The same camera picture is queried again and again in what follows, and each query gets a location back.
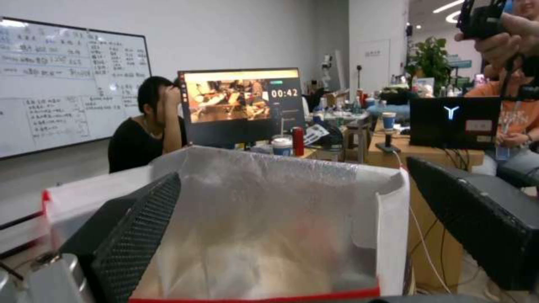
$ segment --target red edge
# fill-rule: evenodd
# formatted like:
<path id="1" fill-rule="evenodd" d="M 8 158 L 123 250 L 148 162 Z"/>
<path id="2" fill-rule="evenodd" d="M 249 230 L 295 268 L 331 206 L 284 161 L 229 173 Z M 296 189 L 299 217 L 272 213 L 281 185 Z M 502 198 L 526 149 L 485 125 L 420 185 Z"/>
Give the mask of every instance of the red edge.
<path id="1" fill-rule="evenodd" d="M 42 211 L 43 211 L 43 215 L 46 215 L 47 214 L 47 203 L 49 203 L 51 201 L 51 194 L 49 193 L 48 190 L 43 190 L 43 192 L 41 193 L 41 208 L 42 208 Z"/>
<path id="2" fill-rule="evenodd" d="M 380 297 L 380 288 L 367 290 L 311 295 L 306 297 L 272 298 L 263 300 L 168 300 L 168 299 L 129 299 L 129 303 L 266 303 L 266 302 L 304 302 L 320 300 L 349 300 Z"/>

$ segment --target orange shirt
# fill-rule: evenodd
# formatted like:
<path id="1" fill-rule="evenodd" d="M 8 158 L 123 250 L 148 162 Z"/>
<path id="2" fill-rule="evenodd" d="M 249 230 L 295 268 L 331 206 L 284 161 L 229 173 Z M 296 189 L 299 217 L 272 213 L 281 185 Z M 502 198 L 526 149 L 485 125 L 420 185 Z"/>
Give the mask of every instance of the orange shirt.
<path id="1" fill-rule="evenodd" d="M 466 94 L 466 97 L 496 97 L 500 95 L 500 89 L 501 83 L 497 81 L 489 82 L 474 88 Z M 513 121 L 509 125 L 508 134 L 525 134 L 530 130 L 539 127 L 539 100 L 537 101 L 538 102 L 521 102 L 520 107 L 518 107 L 515 112 Z M 502 102 L 502 111 L 498 122 L 499 130 L 505 121 L 510 121 L 513 116 L 515 105 L 516 102 Z"/>

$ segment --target laptop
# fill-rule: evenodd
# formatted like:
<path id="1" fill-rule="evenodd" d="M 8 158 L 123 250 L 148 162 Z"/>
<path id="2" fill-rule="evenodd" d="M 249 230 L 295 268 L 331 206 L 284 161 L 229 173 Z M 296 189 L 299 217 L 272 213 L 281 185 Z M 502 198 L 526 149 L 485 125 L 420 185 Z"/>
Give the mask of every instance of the laptop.
<path id="1" fill-rule="evenodd" d="M 410 100 L 410 144 L 438 148 L 493 149 L 501 100 L 430 98 Z"/>

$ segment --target coffee cup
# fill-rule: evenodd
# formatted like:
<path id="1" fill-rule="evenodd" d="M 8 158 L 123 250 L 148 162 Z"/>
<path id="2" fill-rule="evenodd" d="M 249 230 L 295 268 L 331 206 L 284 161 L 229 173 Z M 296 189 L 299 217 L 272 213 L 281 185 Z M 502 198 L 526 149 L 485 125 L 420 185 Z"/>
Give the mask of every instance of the coffee cup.
<path id="1" fill-rule="evenodd" d="M 292 156 L 292 139 L 288 137 L 279 137 L 271 142 L 273 154 L 279 156 Z"/>
<path id="2" fill-rule="evenodd" d="M 397 116 L 397 113 L 391 113 L 391 112 L 385 112 L 382 113 L 382 120 L 384 122 L 384 129 L 385 130 L 393 130 L 395 126 L 395 117 Z"/>

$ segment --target potted plant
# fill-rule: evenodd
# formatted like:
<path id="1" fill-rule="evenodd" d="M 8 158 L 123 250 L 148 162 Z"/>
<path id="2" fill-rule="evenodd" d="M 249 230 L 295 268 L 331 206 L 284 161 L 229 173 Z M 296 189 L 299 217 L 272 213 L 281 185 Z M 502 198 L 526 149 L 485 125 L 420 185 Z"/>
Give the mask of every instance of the potted plant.
<path id="1" fill-rule="evenodd" d="M 434 94 L 447 85 L 451 68 L 447 62 L 446 39 L 430 37 L 425 42 L 409 47 L 406 72 L 413 77 L 434 78 Z"/>

